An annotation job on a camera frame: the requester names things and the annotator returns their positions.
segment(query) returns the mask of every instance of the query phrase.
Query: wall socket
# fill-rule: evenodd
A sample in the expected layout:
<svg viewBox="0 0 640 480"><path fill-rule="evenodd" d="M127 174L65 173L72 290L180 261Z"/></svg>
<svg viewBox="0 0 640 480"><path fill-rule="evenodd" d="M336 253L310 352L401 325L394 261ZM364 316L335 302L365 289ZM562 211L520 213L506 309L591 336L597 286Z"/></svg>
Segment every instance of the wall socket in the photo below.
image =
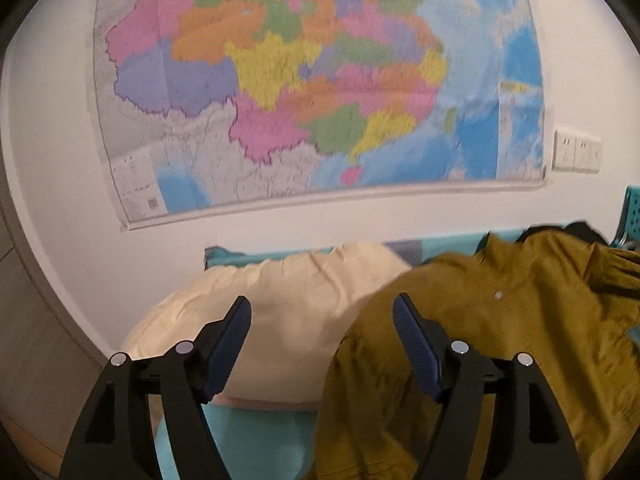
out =
<svg viewBox="0 0 640 480"><path fill-rule="evenodd" d="M558 128L554 146L554 170L598 173L602 166L602 140L599 137Z"/></svg>

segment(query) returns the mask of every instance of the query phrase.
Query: map of china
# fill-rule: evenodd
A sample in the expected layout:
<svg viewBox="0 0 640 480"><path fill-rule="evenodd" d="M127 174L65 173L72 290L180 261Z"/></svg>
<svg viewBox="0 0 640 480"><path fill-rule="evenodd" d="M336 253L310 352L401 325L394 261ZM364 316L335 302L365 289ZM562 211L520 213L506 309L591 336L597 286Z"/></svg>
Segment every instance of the map of china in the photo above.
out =
<svg viewBox="0 0 640 480"><path fill-rule="evenodd" d="M407 136L447 76L423 0L138 0L107 35L116 94L148 114L235 104L229 131L269 164L302 142L361 154Z"/></svg>

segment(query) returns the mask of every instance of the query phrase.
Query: colorful map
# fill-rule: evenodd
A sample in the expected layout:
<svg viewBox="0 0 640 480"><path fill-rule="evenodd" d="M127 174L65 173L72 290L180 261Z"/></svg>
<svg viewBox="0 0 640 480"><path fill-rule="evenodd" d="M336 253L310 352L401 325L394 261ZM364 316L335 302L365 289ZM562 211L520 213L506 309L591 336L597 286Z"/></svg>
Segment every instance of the colorful map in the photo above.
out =
<svg viewBox="0 0 640 480"><path fill-rule="evenodd" d="M528 0L98 0L93 76L125 224L543 174Z"/></svg>

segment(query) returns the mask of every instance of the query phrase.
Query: white pillow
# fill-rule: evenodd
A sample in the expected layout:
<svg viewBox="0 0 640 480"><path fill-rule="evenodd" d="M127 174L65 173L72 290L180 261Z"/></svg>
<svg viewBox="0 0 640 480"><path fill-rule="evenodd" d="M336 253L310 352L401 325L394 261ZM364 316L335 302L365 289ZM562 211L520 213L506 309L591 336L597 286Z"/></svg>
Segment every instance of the white pillow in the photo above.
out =
<svg viewBox="0 0 640 480"><path fill-rule="evenodd" d="M225 397L318 402L331 358L366 299L409 268L379 244L346 244L330 254L293 254L241 269L213 267L149 312L122 349L132 359L162 355L246 296L252 325Z"/></svg>

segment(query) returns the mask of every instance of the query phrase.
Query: yellow province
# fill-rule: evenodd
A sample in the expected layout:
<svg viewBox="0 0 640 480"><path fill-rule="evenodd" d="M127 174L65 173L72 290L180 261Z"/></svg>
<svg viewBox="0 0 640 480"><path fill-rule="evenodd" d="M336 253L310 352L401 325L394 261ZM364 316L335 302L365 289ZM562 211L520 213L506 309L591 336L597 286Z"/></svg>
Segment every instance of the yellow province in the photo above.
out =
<svg viewBox="0 0 640 480"><path fill-rule="evenodd" d="M520 81L501 81L500 90L511 94L524 94L531 90L531 87L526 83Z"/></svg>
<svg viewBox="0 0 640 480"><path fill-rule="evenodd" d="M441 86L444 83L448 69L447 58L439 48L427 50L418 67L424 80L433 86Z"/></svg>
<svg viewBox="0 0 640 480"><path fill-rule="evenodd" d="M241 91L247 92L264 110L276 107L283 88L300 84L298 67L320 56L322 46L304 40L284 43L282 37L268 32L254 48L225 45L225 54L236 64Z"/></svg>
<svg viewBox="0 0 640 480"><path fill-rule="evenodd" d="M415 126L415 118L409 114L394 114L389 110L380 110L371 114L360 142L351 150L351 162L355 162L361 153L410 134Z"/></svg>

